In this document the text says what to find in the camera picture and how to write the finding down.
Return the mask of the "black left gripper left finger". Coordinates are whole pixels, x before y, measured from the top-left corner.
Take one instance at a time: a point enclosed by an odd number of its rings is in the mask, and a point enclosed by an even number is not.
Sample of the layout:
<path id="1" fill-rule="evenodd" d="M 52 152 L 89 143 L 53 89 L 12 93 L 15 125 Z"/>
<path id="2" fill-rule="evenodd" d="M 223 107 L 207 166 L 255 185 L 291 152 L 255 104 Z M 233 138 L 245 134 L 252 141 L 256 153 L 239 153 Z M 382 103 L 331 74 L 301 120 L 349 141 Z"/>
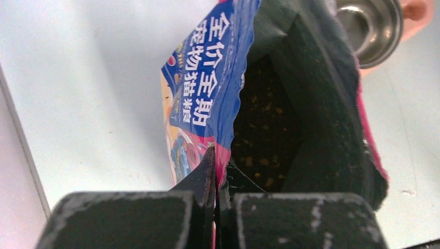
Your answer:
<path id="1" fill-rule="evenodd" d="M 73 192 L 57 204 L 37 248 L 213 248 L 215 149 L 165 192 Z"/>

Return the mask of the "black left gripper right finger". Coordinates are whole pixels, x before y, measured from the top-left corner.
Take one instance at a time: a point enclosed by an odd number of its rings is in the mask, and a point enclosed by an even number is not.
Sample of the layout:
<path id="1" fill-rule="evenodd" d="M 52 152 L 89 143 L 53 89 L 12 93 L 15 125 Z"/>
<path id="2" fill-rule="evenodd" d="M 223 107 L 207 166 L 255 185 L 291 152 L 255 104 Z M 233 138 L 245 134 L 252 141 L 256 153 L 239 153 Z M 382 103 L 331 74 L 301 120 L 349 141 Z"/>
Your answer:
<path id="1" fill-rule="evenodd" d="M 387 248 L 352 193 L 265 193 L 233 161 L 219 192 L 219 248 Z"/>

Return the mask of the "pet food bag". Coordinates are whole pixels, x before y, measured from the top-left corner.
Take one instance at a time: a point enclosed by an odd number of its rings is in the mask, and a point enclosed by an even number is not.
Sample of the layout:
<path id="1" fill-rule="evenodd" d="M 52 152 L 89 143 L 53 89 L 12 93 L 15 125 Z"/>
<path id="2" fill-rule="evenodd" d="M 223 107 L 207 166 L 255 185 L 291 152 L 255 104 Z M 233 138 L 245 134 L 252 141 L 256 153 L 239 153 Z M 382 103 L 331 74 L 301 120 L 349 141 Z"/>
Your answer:
<path id="1" fill-rule="evenodd" d="M 231 192 L 351 192 L 388 177 L 361 97 L 343 1 L 219 1 L 160 70 L 171 180 L 211 148 Z"/>

